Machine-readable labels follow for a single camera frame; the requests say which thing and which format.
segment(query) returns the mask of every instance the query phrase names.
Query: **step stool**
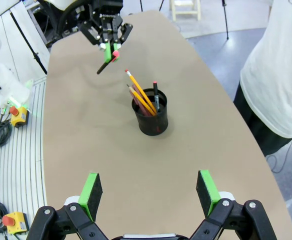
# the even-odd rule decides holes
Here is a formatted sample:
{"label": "step stool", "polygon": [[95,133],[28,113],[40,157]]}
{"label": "step stool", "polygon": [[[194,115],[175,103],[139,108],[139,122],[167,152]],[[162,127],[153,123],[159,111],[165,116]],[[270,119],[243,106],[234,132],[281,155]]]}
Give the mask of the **step stool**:
{"label": "step stool", "polygon": [[[201,20],[201,2],[200,0],[169,0],[170,10],[172,12],[172,20],[176,22],[177,14],[196,14],[197,20]],[[192,7],[191,11],[176,11],[176,7]]]}

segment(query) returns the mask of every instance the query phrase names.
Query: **red button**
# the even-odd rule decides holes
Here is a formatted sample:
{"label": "red button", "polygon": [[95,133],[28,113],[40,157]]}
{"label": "red button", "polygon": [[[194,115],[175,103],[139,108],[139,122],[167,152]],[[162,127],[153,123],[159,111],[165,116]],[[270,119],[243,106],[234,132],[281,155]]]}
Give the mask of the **red button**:
{"label": "red button", "polygon": [[9,216],[3,216],[1,219],[2,224],[5,226],[14,226],[15,225],[15,219]]}
{"label": "red button", "polygon": [[15,117],[20,113],[20,111],[18,111],[18,109],[14,106],[10,107],[9,112],[13,114]]}

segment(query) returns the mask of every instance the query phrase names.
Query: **gray floor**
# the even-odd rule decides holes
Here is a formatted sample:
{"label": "gray floor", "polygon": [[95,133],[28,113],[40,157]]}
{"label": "gray floor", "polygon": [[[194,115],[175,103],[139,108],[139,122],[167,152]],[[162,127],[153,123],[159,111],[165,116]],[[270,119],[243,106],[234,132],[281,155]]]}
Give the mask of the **gray floor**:
{"label": "gray floor", "polygon": [[[233,100],[240,71],[265,29],[251,29],[189,38],[203,61]],[[292,217],[292,142],[267,158]]]}

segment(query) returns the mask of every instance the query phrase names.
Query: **striped white surface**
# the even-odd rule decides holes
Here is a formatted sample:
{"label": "striped white surface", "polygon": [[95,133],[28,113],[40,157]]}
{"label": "striped white surface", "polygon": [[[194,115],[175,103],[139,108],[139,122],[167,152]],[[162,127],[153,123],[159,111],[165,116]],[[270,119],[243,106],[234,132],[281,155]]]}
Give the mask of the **striped white surface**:
{"label": "striped white surface", "polygon": [[0,147],[0,202],[10,213],[25,213],[29,225],[38,208],[47,204],[42,147],[45,89],[45,78],[33,86],[28,124],[13,127],[8,142]]}

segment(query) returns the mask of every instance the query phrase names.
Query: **white cloth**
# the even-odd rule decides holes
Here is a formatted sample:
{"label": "white cloth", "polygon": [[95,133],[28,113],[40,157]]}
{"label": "white cloth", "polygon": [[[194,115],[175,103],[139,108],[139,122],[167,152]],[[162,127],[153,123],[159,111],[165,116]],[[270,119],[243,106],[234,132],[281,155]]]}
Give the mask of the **white cloth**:
{"label": "white cloth", "polygon": [[265,125],[292,138],[292,0],[274,0],[264,36],[241,70],[240,85]]}

